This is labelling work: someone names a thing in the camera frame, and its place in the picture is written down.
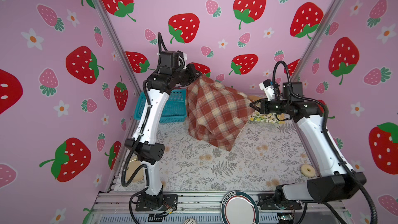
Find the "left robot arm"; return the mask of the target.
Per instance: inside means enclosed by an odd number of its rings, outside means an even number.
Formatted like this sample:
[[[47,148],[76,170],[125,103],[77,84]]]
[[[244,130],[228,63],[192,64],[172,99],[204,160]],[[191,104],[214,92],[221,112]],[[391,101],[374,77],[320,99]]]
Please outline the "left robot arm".
[[[186,63],[187,55],[181,51],[159,52],[158,66],[143,82],[145,107],[133,136],[126,139],[128,156],[136,155],[144,170],[145,189],[140,201],[152,208],[163,204],[163,185],[159,162],[165,146],[157,143],[157,131],[163,109],[176,86],[186,87],[201,76],[193,64]]]

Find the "lemon print skirt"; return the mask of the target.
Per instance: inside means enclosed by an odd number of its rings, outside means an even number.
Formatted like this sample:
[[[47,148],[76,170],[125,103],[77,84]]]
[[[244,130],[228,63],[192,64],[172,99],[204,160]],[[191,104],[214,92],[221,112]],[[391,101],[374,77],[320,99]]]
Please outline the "lemon print skirt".
[[[258,112],[253,112],[251,117],[249,118],[250,121],[254,122],[266,122],[266,123],[276,123],[276,124],[284,124],[285,121],[283,121],[285,115],[282,114],[280,116],[280,120],[278,120],[274,114],[260,114]]]

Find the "red plaid skirt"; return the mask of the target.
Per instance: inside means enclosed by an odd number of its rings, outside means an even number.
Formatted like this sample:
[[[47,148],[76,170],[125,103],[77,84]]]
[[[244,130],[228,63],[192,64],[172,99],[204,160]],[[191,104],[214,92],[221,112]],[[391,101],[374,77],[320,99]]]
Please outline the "red plaid skirt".
[[[254,110],[242,92],[200,76],[187,87],[188,134],[231,151]]]

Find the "yellow skirt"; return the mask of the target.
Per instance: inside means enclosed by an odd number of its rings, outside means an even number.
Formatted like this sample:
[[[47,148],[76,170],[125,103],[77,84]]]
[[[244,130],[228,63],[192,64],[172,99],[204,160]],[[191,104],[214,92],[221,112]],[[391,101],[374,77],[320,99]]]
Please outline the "yellow skirt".
[[[251,102],[255,102],[255,101],[257,101],[257,100],[262,99],[261,97],[256,96],[256,95],[250,95],[250,96],[248,96],[248,98],[249,98],[249,100],[250,100]]]

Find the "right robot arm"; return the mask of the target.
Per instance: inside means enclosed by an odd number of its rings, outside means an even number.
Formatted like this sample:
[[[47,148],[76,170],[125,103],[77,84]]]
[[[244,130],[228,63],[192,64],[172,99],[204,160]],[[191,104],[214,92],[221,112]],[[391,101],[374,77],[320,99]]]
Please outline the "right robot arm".
[[[364,189],[365,175],[357,173],[348,163],[326,128],[324,104],[305,98],[301,82],[283,83],[279,88],[276,82],[267,79],[259,87],[266,98],[252,102],[250,107],[264,115],[287,114],[305,136],[305,148],[313,156],[319,175],[305,183],[277,186],[271,198],[274,204],[347,200]]]

